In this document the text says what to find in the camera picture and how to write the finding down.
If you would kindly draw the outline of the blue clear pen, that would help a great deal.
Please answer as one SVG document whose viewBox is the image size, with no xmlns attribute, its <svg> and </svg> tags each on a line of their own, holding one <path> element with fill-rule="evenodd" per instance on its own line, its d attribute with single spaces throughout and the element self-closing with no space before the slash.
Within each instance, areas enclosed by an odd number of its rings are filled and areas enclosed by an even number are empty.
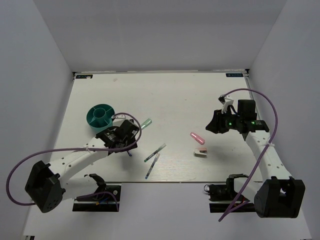
<svg viewBox="0 0 320 240">
<path fill-rule="evenodd" d="M 153 170 L 156 162 L 158 161 L 159 157 L 160 157 L 160 154 L 158 153 L 158 154 L 155 156 L 155 158 L 154 158 L 154 160 L 153 160 L 153 162 L 152 162 L 152 164 L 151 164 L 151 166 L 150 166 L 150 168 L 149 168 L 149 170 L 148 170 L 148 172 L 147 172 L 147 174 L 146 174 L 146 176 L 145 176 L 145 179 L 146 179 L 146 180 L 149 178 L 149 175 L 151 174 L 151 172 L 152 172 L 152 170 Z"/>
</svg>

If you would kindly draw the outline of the pink translucent eraser case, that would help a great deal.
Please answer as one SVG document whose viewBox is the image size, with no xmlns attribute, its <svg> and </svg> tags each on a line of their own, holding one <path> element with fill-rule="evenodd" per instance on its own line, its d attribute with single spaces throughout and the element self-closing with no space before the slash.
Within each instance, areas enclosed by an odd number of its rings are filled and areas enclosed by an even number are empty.
<svg viewBox="0 0 320 240">
<path fill-rule="evenodd" d="M 191 132 L 190 136 L 196 141 L 198 142 L 200 145 L 204 145 L 205 144 L 205 140 L 200 137 L 198 134 Z"/>
</svg>

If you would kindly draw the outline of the teal round divided organizer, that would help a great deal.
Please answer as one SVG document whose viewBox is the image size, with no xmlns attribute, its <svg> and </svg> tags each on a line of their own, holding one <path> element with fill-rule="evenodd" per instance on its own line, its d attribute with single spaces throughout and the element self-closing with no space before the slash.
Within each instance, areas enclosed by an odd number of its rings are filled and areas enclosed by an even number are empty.
<svg viewBox="0 0 320 240">
<path fill-rule="evenodd" d="M 97 134 L 113 126 L 115 110 L 108 104 L 93 106 L 86 115 L 86 121 L 90 128 Z"/>
</svg>

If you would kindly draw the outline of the green clear pen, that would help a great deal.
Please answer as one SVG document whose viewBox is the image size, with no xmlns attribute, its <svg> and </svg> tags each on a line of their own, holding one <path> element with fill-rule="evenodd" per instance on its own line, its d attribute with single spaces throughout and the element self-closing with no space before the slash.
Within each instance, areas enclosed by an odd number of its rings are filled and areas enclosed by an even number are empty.
<svg viewBox="0 0 320 240">
<path fill-rule="evenodd" d="M 162 149 L 164 149 L 167 145 L 164 143 L 162 144 L 157 150 L 155 150 L 153 153 L 151 153 L 145 160 L 144 162 L 146 163 L 147 161 L 149 161 L 153 156 L 155 156 L 156 154 L 158 154 Z"/>
</svg>

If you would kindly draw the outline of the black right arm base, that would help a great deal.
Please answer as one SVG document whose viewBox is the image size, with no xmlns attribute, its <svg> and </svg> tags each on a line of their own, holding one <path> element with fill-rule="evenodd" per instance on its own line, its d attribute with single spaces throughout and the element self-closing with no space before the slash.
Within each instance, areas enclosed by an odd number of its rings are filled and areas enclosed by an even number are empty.
<svg viewBox="0 0 320 240">
<path fill-rule="evenodd" d="M 237 192 L 234 191 L 234 180 L 237 178 L 248 178 L 246 174 L 231 174 L 225 183 L 208 183 L 203 187 L 204 192 L 209 196 L 210 213 L 224 213 L 228 205 L 232 202 Z M 248 201 L 243 195 L 240 195 L 233 204 L 233 208 Z M 254 204 L 249 202 L 246 205 L 236 209 L 233 213 L 254 213 Z"/>
</svg>

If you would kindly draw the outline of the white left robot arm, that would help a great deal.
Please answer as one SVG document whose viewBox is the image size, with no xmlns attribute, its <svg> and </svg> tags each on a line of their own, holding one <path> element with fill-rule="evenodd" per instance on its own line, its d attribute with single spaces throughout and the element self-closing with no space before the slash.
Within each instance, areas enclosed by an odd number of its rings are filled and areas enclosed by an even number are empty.
<svg viewBox="0 0 320 240">
<path fill-rule="evenodd" d="M 132 119 L 125 119 L 120 126 L 112 126 L 97 133 L 85 144 L 83 150 L 72 151 L 49 163 L 38 161 L 32 166 L 25 191 L 42 213 L 52 211 L 67 199 L 114 198 L 112 192 L 106 191 L 104 179 L 96 173 L 86 173 L 80 178 L 75 175 L 112 153 L 137 148 L 136 134 L 140 131 L 139 124 Z"/>
</svg>

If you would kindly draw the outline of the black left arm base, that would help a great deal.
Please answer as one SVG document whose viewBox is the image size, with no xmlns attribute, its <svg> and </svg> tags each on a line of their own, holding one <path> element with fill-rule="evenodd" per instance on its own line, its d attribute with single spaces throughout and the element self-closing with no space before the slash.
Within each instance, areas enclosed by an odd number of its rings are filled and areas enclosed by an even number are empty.
<svg viewBox="0 0 320 240">
<path fill-rule="evenodd" d="M 89 193 L 81 193 L 73 202 L 73 212 L 119 212 L 121 201 L 122 185 L 120 183 L 107 183 L 95 174 L 85 174 L 83 177 L 88 184 L 93 185 L 93 190 Z"/>
</svg>

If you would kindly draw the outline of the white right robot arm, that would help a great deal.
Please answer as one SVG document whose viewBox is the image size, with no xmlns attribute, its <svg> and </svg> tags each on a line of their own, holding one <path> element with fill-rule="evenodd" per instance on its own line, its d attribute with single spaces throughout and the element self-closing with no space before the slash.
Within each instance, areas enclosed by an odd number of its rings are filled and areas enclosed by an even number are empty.
<svg viewBox="0 0 320 240">
<path fill-rule="evenodd" d="M 241 99 L 237 109 L 234 109 L 231 97 L 221 96 L 219 101 L 222 108 L 214 111 L 206 130 L 214 134 L 238 131 L 258 163 L 262 181 L 247 181 L 249 176 L 246 174 L 231 174 L 225 184 L 208 184 L 204 187 L 210 201 L 229 201 L 231 207 L 226 209 L 227 212 L 238 210 L 236 202 L 242 200 L 251 202 L 261 218 L 297 218 L 306 190 L 305 184 L 293 178 L 269 142 L 270 130 L 265 121 L 257 119 L 256 102 Z"/>
</svg>

